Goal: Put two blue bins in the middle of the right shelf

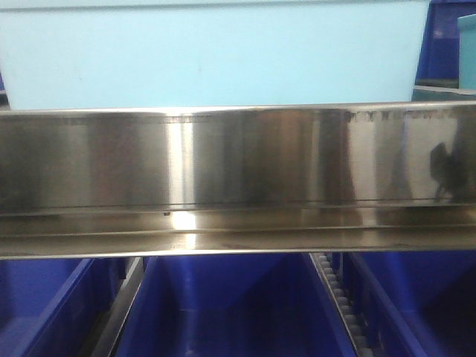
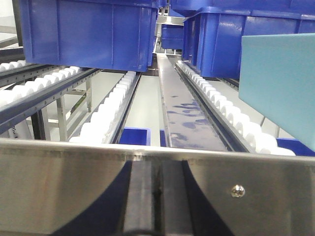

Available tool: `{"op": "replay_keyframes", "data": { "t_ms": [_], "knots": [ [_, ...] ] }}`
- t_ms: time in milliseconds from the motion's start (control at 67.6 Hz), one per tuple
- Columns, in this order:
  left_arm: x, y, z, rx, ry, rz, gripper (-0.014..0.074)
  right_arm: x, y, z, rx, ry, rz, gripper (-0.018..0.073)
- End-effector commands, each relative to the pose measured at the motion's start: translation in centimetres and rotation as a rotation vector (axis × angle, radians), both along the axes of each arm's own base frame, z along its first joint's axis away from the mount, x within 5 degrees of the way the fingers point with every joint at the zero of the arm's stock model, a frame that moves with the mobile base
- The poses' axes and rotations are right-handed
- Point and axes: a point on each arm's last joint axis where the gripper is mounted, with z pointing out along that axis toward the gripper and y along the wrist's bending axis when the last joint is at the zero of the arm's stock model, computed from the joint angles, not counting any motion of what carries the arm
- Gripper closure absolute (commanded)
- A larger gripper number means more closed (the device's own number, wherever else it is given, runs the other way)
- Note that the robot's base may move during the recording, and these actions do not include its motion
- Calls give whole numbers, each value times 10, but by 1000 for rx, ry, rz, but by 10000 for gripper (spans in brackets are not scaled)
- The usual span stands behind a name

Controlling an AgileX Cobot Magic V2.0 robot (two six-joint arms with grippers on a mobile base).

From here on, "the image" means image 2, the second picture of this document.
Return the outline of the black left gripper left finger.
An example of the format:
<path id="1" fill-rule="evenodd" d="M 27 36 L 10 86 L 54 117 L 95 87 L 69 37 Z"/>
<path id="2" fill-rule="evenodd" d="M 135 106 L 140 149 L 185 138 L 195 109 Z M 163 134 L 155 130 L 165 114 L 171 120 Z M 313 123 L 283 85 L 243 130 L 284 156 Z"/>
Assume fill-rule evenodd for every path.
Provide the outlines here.
<path id="1" fill-rule="evenodd" d="M 152 236 L 151 162 L 128 161 L 109 187 L 55 236 Z"/>

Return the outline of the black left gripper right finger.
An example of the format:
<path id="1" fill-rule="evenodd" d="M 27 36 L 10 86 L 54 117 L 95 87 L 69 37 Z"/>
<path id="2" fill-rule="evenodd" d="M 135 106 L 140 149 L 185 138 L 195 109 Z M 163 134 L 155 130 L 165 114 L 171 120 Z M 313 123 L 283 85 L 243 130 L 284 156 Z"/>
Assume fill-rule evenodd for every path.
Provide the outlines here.
<path id="1" fill-rule="evenodd" d="M 166 236 L 232 236 L 196 183 L 187 161 L 161 165 L 162 229 Z"/>

